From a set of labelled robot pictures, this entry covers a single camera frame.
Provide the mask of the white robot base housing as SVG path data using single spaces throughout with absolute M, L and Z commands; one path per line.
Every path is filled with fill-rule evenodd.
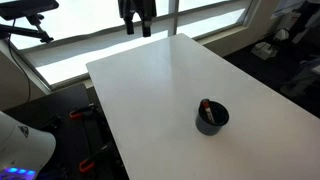
M 55 148 L 51 133 L 0 112 L 0 180 L 35 180 Z

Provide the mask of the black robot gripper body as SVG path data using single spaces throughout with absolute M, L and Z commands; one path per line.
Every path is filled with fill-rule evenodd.
M 142 21 L 151 21 L 157 16 L 155 0 L 118 0 L 120 17 L 132 20 L 137 13 Z

